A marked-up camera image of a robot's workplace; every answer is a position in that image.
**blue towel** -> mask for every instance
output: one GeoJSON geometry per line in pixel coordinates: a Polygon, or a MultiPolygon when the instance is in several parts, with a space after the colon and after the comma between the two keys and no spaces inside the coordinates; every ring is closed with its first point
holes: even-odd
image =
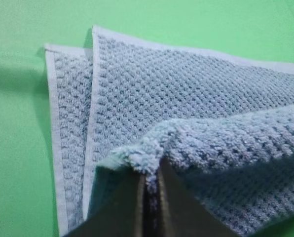
{"type": "Polygon", "coordinates": [[[152,175],[166,154],[199,202],[241,236],[294,215],[294,73],[93,32],[83,214],[113,191],[113,170],[152,175]]]}

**microfiber towel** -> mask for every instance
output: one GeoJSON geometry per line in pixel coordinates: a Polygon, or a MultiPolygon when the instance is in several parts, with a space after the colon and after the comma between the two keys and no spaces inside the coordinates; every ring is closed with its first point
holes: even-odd
{"type": "MultiPolygon", "coordinates": [[[[88,212],[91,187],[88,185],[83,189],[82,183],[85,181],[91,184],[91,174],[86,171],[85,179],[83,175],[84,169],[91,170],[94,165],[92,162],[87,162],[85,166],[85,144],[93,78],[93,51],[59,45],[46,45],[45,49],[52,115],[58,226],[59,234],[63,236],[82,223],[88,212]]],[[[240,65],[261,66],[285,73],[294,72],[292,63],[248,60],[211,50],[203,52],[217,58],[236,61],[240,65]]],[[[108,194],[113,190],[112,184],[117,182],[109,181],[109,184],[105,186],[106,182],[107,180],[102,181],[102,189],[108,194]]]]}

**green background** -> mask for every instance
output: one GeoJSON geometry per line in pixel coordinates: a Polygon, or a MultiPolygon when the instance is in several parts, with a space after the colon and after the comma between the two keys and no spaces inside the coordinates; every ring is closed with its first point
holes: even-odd
{"type": "MultiPolygon", "coordinates": [[[[90,28],[294,62],[294,0],[0,0],[0,237],[57,237],[44,43],[90,28]]],[[[263,237],[294,237],[294,218],[263,237]]]]}

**plush towel fabric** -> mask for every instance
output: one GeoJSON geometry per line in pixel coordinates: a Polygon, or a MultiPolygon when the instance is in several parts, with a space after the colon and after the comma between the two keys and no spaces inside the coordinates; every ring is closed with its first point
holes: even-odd
{"type": "Polygon", "coordinates": [[[60,236],[83,221],[82,182],[93,76],[92,50],[47,45],[60,236]]]}
{"type": "MultiPolygon", "coordinates": [[[[200,51],[203,55],[223,58],[239,65],[261,66],[286,73],[294,72],[294,64],[291,63],[260,62],[211,50],[200,51]]],[[[54,153],[56,203],[59,232],[60,236],[62,236],[77,227],[88,213],[94,162],[92,157],[88,156],[88,161],[85,165],[85,143],[93,77],[93,52],[92,49],[47,45],[46,62],[52,113],[52,145],[54,153]]],[[[113,103],[115,106],[120,104],[119,101],[114,101],[113,103]]],[[[101,119],[111,119],[111,114],[106,118],[104,116],[105,115],[103,115],[101,119]]],[[[157,118],[157,116],[158,115],[155,115],[150,125],[162,119],[157,118]]],[[[143,135],[146,130],[147,129],[144,128],[143,131],[140,131],[137,137],[143,135]]],[[[89,135],[93,135],[92,129],[90,129],[89,135]]],[[[99,157],[97,156],[96,160],[101,160],[107,154],[107,150],[117,145],[123,145],[123,142],[107,146],[107,149],[103,149],[102,155],[99,157]]],[[[106,196],[114,189],[117,182],[113,182],[112,179],[118,179],[118,176],[108,175],[103,178],[101,174],[100,179],[95,180],[97,183],[100,183],[99,188],[96,189],[95,192],[95,196],[99,197],[99,201],[95,202],[95,207],[100,207],[101,200],[106,199],[106,196]]]]}
{"type": "Polygon", "coordinates": [[[100,165],[150,175],[164,156],[195,197],[242,236],[294,215],[294,105],[164,121],[100,165]]]}

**fabric texture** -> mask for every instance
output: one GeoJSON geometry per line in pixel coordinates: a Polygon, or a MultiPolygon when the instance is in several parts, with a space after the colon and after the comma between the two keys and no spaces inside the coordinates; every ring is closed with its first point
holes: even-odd
{"type": "Polygon", "coordinates": [[[83,221],[82,182],[93,77],[92,50],[46,46],[60,235],[83,221]]]}
{"type": "MultiPolygon", "coordinates": [[[[60,236],[63,236],[86,218],[91,187],[84,184],[91,182],[99,182],[100,184],[94,192],[95,207],[90,210],[90,212],[94,212],[113,192],[120,176],[118,173],[100,173],[99,178],[94,180],[91,177],[92,171],[87,172],[94,169],[93,163],[88,161],[85,165],[85,143],[93,77],[92,49],[58,45],[47,45],[45,48],[52,114],[56,204],[59,232],[60,236]]],[[[197,50],[200,51],[201,55],[224,59],[242,66],[253,65],[285,73],[294,73],[294,64],[292,63],[262,62],[212,50],[197,50]]],[[[113,116],[108,116],[107,119],[113,119],[113,116]]],[[[116,144],[112,148],[119,145],[123,145],[123,143],[116,144]]],[[[106,155],[107,153],[103,153],[97,160],[101,160],[106,155]]]]}
{"type": "MultiPolygon", "coordinates": [[[[294,214],[294,195],[292,199],[283,200],[282,197],[290,195],[294,186],[286,181],[283,173],[275,173],[277,183],[274,184],[272,180],[271,185],[278,188],[269,193],[264,191],[264,194],[258,189],[260,182],[254,181],[256,185],[252,187],[248,179],[232,180],[231,185],[241,187],[241,190],[237,192],[238,195],[226,196],[227,201],[225,193],[219,191],[224,189],[220,189],[216,181],[223,175],[214,176],[217,171],[231,167],[243,169],[251,167],[252,163],[294,155],[294,136],[287,133],[289,128],[284,128],[287,126],[285,121],[294,119],[294,112],[291,117],[284,109],[262,114],[266,119],[270,116],[268,120],[257,116],[257,111],[289,105],[294,105],[294,71],[286,73],[284,68],[269,69],[209,50],[160,45],[95,27],[94,80],[87,131],[83,214],[90,203],[89,194],[85,192],[93,181],[101,180],[100,185],[93,188],[90,214],[95,213],[117,180],[115,172],[100,177],[96,169],[99,161],[102,160],[105,167],[118,169],[123,164],[120,160],[125,160],[137,170],[152,173],[163,154],[161,151],[171,151],[169,155],[175,167],[191,166],[196,169],[196,174],[213,175],[204,178],[215,185],[201,187],[199,194],[197,180],[190,179],[187,172],[181,174],[200,202],[240,235],[251,235],[277,220],[291,216],[294,214]],[[256,123],[249,125],[251,114],[210,120],[212,124],[207,126],[212,129],[205,127],[208,123],[206,120],[184,120],[218,119],[249,112],[256,113],[253,115],[257,118],[256,123]],[[156,126],[155,130],[151,130],[152,135],[148,133],[141,144],[117,150],[112,157],[118,158],[112,159],[113,162],[111,159],[104,160],[111,149],[137,141],[158,122],[168,119],[183,120],[175,120],[175,125],[170,121],[170,126],[166,128],[163,128],[163,124],[156,126]],[[263,128],[260,122],[270,124],[270,130],[257,130],[263,128]],[[183,136],[177,135],[176,129],[179,130],[180,126],[183,128],[178,134],[183,136]],[[193,129],[198,133],[190,135],[193,129]],[[223,138],[217,139],[214,132],[219,130],[221,132],[218,134],[226,136],[227,142],[223,138]],[[172,143],[171,132],[174,137],[177,136],[172,143]],[[176,146],[176,149],[170,150],[171,146],[176,146]],[[279,186],[282,181],[287,184],[286,188],[279,186]],[[246,187],[252,187],[249,190],[250,198],[242,197],[247,192],[246,187]],[[239,222],[242,216],[246,221],[239,222]]],[[[280,167],[282,171],[289,170],[285,165],[280,167]]]]}

